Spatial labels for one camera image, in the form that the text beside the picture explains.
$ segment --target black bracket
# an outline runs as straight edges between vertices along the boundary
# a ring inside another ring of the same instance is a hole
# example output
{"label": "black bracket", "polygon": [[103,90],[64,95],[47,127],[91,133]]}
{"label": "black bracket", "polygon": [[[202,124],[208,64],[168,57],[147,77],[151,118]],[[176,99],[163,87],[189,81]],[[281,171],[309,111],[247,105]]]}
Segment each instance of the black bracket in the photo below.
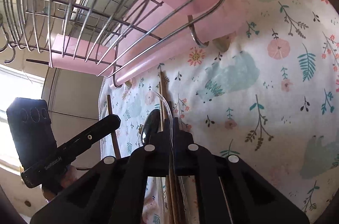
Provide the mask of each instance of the black bracket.
{"label": "black bracket", "polygon": [[[105,157],[52,202],[31,224],[139,224],[147,177],[168,175],[168,122],[131,156]],[[307,216],[238,156],[222,158],[194,144],[174,119],[178,176],[195,176],[201,224],[309,223]]]}

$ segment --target clear plastic tube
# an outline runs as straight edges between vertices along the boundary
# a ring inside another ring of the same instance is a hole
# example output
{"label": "clear plastic tube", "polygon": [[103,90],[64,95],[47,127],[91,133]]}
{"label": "clear plastic tube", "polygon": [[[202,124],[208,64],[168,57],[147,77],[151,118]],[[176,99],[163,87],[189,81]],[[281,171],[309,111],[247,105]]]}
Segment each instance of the clear plastic tube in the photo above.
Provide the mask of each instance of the clear plastic tube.
{"label": "clear plastic tube", "polygon": [[168,105],[168,103],[165,100],[165,98],[161,94],[159,94],[158,92],[156,92],[154,90],[153,90],[153,92],[159,97],[159,99],[165,105],[165,108],[166,108],[166,111],[167,111],[167,115],[168,115],[168,120],[169,120],[169,142],[171,144],[172,154],[174,154],[174,146],[173,146],[173,116],[172,116],[172,113],[171,113],[171,108]]}

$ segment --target white fabric with flower print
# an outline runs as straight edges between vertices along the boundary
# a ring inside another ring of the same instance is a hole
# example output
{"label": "white fabric with flower print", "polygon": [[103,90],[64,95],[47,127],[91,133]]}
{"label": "white fabric with flower print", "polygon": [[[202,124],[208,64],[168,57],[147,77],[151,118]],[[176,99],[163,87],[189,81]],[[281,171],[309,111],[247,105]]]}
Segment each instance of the white fabric with flower print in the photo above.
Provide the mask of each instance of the white fabric with flower print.
{"label": "white fabric with flower print", "polygon": [[[106,95],[121,118],[122,156],[141,146],[140,125],[159,107],[159,70],[166,75],[174,116],[213,154],[237,154],[313,223],[339,186],[339,16],[328,0],[242,0],[246,23],[225,53],[210,42],[192,47]],[[113,155],[110,136],[102,156]],[[160,181],[149,178],[142,220],[166,223]],[[185,180],[192,223],[198,222],[194,177]]]}

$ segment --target wooden chopstick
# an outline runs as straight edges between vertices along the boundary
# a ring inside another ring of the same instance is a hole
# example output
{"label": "wooden chopstick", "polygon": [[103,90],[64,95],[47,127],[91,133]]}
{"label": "wooden chopstick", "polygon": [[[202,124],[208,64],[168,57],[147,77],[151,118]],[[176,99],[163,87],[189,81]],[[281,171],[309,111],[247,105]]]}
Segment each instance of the wooden chopstick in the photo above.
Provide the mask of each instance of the wooden chopstick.
{"label": "wooden chopstick", "polygon": [[[108,114],[113,114],[112,102],[111,102],[111,96],[110,95],[107,95],[107,107],[108,107]],[[111,137],[112,137],[112,143],[113,143],[115,158],[121,159],[118,139],[117,139],[117,135],[115,133],[115,130],[113,132],[111,132]]]}
{"label": "wooden chopstick", "polygon": [[[167,91],[165,88],[165,76],[162,71],[160,71],[160,87],[159,90],[162,94],[162,96],[165,98],[166,101],[168,101]],[[164,119],[168,119],[168,114],[166,107],[163,103],[161,103],[161,110],[162,116]],[[182,198],[182,192],[179,185],[178,177],[174,174],[174,168],[173,168],[173,156],[170,154],[169,157],[169,172],[168,176],[166,176],[166,191],[167,191],[167,203],[168,208],[170,211],[169,214],[169,221],[170,223],[174,224],[185,224],[186,218],[185,218],[185,212],[184,212],[184,204],[183,204],[183,198]]]}

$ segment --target hand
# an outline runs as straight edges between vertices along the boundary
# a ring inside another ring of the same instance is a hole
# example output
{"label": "hand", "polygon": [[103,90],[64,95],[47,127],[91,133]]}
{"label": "hand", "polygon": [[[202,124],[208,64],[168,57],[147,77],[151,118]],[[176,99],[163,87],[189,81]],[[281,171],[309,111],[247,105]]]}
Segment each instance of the hand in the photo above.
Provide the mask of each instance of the hand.
{"label": "hand", "polygon": [[[60,180],[60,185],[65,189],[77,181],[77,179],[77,169],[74,166],[69,166],[68,171]],[[53,198],[55,198],[55,194],[43,186],[41,187],[41,191],[44,198],[46,198],[48,201],[51,201]]]}

